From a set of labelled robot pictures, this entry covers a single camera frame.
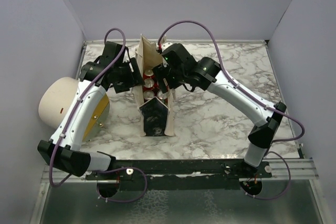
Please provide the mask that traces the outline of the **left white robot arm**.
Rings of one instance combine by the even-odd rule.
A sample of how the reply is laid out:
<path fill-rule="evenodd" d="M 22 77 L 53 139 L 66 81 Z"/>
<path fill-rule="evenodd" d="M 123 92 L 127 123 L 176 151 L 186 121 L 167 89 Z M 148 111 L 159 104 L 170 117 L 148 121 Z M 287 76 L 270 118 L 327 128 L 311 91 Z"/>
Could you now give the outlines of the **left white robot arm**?
<path fill-rule="evenodd" d="M 82 176 L 98 171 L 104 179 L 115 175 L 112 157 L 104 153 L 82 152 L 85 130 L 100 100 L 110 87 L 116 93 L 143 85 L 137 61 L 124 55 L 129 52 L 124 44 L 107 41 L 102 55 L 82 66 L 74 99 L 49 140 L 41 140 L 37 150 L 49 165 L 70 175 Z"/>

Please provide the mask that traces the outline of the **beige canvas tote bag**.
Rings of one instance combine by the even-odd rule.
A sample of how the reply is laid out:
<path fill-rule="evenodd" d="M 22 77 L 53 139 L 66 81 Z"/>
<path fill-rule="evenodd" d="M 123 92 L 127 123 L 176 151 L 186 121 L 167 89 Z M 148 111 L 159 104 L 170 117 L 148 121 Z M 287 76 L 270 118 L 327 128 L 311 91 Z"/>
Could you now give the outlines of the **beige canvas tote bag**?
<path fill-rule="evenodd" d="M 155 43 L 143 35 L 140 36 L 139 45 L 135 49 L 135 59 L 142 74 L 147 68 L 154 68 L 163 63 L 163 58 L 156 52 Z M 141 136 L 173 136 L 175 90 L 168 89 L 166 99 L 155 95 L 147 100 L 144 92 L 144 86 L 132 89 L 141 115 Z"/>

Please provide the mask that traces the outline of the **red cola can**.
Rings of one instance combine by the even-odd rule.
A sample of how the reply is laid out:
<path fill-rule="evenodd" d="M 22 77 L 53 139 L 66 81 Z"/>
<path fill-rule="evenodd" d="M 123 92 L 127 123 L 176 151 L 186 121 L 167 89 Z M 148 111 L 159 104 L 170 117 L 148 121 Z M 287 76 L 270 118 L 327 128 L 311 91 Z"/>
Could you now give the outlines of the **red cola can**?
<path fill-rule="evenodd" d="M 148 90 L 155 90 L 157 88 L 157 84 L 156 82 L 154 81 L 154 79 L 152 78 L 146 78 L 144 79 L 144 86 L 143 86 L 143 90 L 144 91 L 148 91 Z"/>

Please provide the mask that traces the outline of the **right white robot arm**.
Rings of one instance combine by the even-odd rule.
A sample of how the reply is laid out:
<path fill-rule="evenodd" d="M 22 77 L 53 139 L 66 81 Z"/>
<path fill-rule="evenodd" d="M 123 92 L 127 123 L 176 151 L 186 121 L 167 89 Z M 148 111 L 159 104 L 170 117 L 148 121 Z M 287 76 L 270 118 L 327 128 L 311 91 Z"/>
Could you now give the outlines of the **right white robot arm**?
<path fill-rule="evenodd" d="M 212 58 L 204 57 L 196 61 L 182 44 L 165 42 L 157 47 L 157 51 L 163 62 L 154 67 L 153 72 L 163 92 L 189 84 L 191 92 L 195 88 L 208 91 L 230 103 L 252 121 L 254 126 L 248 135 L 250 143 L 241 171 L 246 177 L 258 174 L 260 163 L 280 126 L 286 105 L 264 100 L 236 82 Z"/>

